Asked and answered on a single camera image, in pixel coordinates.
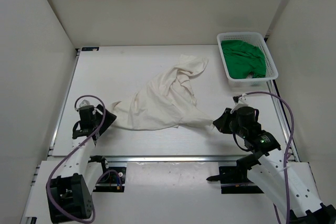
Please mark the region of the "white t shirt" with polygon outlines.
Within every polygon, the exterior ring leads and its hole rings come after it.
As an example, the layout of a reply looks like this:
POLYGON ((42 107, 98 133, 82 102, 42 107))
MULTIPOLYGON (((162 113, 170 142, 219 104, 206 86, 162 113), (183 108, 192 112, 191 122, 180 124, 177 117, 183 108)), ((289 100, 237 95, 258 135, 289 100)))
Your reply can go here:
POLYGON ((208 59, 181 55, 176 65, 158 74, 134 95, 109 105, 117 127, 156 131, 170 127, 210 126, 212 118, 197 108, 191 78, 199 76, 208 59))

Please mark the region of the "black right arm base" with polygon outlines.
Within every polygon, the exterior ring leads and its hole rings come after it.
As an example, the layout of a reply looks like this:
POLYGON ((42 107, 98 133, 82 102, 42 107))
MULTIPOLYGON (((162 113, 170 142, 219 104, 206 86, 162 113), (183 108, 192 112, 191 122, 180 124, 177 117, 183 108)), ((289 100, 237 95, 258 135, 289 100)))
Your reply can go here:
POLYGON ((260 165, 254 154, 239 158, 236 166, 220 166, 219 174, 210 176, 208 182, 220 182, 221 194, 263 194, 264 192, 247 177, 247 172, 260 165))

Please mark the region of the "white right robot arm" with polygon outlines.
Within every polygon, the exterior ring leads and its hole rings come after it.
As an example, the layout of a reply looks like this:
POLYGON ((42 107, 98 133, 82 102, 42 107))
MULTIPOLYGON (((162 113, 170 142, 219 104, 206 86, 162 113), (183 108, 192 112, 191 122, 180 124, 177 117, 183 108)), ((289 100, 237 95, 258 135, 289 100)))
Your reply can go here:
POLYGON ((325 205, 286 163, 275 137, 258 122, 259 111, 249 106, 226 108, 213 124, 219 132, 241 137, 249 155, 236 161, 234 170, 208 181, 237 177, 251 181, 273 202, 287 223, 335 223, 335 208, 325 205))

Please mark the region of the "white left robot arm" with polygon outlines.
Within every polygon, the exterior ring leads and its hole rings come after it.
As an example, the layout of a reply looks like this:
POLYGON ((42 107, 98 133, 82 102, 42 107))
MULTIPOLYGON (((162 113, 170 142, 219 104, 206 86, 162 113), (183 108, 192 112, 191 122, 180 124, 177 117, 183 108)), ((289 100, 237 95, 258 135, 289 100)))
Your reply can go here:
POLYGON ((92 192, 97 182, 105 182, 110 176, 107 160, 103 156, 93 156, 92 152, 98 138, 116 120, 116 115, 101 104, 81 105, 77 111, 80 120, 72 128, 74 153, 52 175, 46 190, 52 223, 92 222, 92 192))

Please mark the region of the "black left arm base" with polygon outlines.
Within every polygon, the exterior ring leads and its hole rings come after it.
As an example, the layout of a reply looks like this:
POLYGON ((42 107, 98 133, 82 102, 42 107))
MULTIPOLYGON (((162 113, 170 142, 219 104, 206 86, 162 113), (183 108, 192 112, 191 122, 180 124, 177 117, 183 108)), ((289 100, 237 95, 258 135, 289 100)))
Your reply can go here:
POLYGON ((96 162, 89 163, 84 173, 84 179, 89 191, 95 193, 123 193, 125 190, 125 180, 127 175, 126 163, 109 163, 109 169, 118 173, 110 172, 98 178, 103 174, 102 165, 96 162))

